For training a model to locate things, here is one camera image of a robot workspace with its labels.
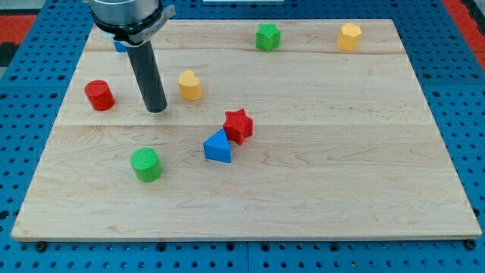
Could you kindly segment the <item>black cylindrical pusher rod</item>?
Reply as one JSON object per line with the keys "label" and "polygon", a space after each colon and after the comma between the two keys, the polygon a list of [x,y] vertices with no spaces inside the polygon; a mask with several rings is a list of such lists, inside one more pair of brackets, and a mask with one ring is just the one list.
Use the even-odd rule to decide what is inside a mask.
{"label": "black cylindrical pusher rod", "polygon": [[146,42],[137,47],[127,47],[127,54],[146,110],[162,112],[167,107],[167,100],[152,44]]}

